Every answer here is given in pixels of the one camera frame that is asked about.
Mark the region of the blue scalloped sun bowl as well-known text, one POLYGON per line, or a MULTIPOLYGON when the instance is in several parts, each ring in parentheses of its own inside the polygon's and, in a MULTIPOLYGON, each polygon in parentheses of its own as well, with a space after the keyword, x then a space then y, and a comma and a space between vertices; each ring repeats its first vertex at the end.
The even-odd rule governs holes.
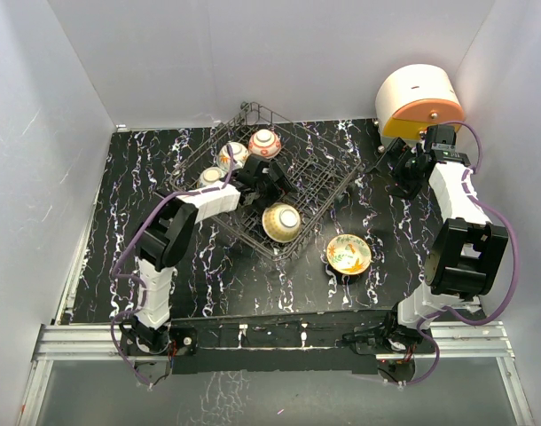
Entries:
POLYGON ((288 243, 299 234, 302 220, 294 207, 285 203, 275 203, 263 212, 262 224, 263 230, 273 241, 288 243))

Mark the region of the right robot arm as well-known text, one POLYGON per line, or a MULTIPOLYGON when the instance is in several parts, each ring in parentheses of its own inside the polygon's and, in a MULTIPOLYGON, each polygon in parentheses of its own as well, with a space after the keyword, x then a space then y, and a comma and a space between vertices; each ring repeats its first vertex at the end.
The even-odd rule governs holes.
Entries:
POLYGON ((422 341, 440 314, 490 292, 509 232, 483 210, 471 183, 475 167, 457 150, 452 122, 429 126, 414 146, 394 138, 372 170, 387 172, 394 180, 391 194, 402 199, 415 198, 429 185, 443 218, 421 284, 375 330, 389 350, 400 352, 422 341))

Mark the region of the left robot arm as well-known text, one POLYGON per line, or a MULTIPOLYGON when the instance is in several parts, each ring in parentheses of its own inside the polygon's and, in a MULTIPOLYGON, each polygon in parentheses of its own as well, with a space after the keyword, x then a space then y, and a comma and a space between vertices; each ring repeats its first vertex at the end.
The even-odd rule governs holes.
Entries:
POLYGON ((138 286, 137 306, 122 311, 112 328, 141 351, 159 354, 169 347, 172 276, 184 258, 196 224, 243 207, 264 209, 295 190, 286 166, 251 154, 224 179, 191 191, 160 194, 158 203, 137 228, 114 264, 112 277, 138 286))

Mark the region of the blue and yellow patterned bowl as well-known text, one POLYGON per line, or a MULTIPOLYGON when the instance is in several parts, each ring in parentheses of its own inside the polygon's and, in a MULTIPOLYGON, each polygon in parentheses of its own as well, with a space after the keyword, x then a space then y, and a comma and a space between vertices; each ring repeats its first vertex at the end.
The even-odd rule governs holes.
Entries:
POLYGON ((207 169, 204 169, 200 173, 197 187, 204 188, 204 187, 213 185, 217 182, 223 182, 225 180, 225 177, 226 177, 226 173, 224 170, 216 166, 209 167, 207 169))

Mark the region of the yellow rim leaf bowl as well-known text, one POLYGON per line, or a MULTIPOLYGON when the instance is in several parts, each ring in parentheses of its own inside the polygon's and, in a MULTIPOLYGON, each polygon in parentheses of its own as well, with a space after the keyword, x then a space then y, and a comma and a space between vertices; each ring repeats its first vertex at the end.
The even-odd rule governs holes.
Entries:
POLYGON ((241 169, 249 156, 247 148, 239 142, 230 141, 216 157, 216 165, 223 171, 241 169))

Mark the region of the orange flower leaf bowl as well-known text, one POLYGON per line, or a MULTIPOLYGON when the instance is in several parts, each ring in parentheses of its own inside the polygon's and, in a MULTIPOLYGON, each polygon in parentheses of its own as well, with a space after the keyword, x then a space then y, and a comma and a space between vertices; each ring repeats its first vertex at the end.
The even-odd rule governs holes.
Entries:
POLYGON ((326 258, 336 272, 353 276, 367 270, 372 262, 372 251, 360 237, 340 234, 329 241, 326 258))

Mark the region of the red orange floral bowl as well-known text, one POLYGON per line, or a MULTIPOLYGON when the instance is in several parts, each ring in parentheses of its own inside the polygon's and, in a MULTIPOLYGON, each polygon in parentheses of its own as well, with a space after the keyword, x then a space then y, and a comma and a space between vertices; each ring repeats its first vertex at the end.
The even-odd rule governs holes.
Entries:
POLYGON ((251 135, 247 149, 249 153, 264 158, 274 158, 281 150, 282 144, 278 135, 268 129, 261 129, 251 135))

